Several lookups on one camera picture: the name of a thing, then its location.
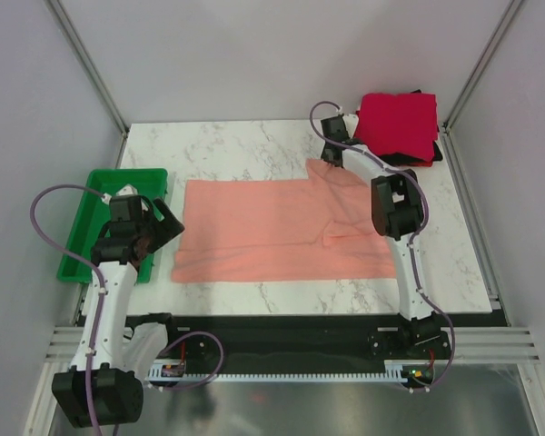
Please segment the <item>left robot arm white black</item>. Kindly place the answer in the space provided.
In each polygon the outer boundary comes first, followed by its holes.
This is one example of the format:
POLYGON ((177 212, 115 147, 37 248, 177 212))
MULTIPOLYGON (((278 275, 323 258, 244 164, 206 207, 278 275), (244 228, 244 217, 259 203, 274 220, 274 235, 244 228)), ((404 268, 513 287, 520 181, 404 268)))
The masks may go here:
POLYGON ((105 195, 104 202, 110 218, 90 250, 97 268, 94 298, 69 368, 52 383, 71 425, 95 432, 140 418, 144 381, 155 357, 174 356, 182 343, 178 331, 164 326, 162 314, 134 327, 131 339, 124 338, 124 329, 144 260, 181 234, 183 224, 161 198, 151 200, 130 184, 105 195))

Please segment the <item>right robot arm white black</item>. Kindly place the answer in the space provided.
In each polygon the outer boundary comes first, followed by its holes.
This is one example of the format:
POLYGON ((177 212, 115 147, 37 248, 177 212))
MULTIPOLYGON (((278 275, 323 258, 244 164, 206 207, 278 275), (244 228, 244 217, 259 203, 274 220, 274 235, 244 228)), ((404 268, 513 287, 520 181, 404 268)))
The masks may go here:
POLYGON ((313 131, 325 145, 322 159, 354 173, 371 189, 372 224, 388 243, 394 260, 401 318, 397 339, 379 346, 383 352, 419 357, 432 351, 437 360, 452 360, 452 321, 429 297, 419 235, 430 218, 429 205, 413 170, 402 170, 350 137, 343 114, 321 120, 313 131))

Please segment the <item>salmon pink t shirt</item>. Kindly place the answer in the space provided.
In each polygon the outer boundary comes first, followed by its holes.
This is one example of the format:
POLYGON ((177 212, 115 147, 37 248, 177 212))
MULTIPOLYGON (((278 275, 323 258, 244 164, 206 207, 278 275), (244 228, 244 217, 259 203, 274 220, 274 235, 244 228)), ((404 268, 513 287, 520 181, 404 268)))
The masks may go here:
POLYGON ((394 278, 366 182, 322 160, 308 160, 306 171, 293 180, 189 181, 173 282, 394 278))

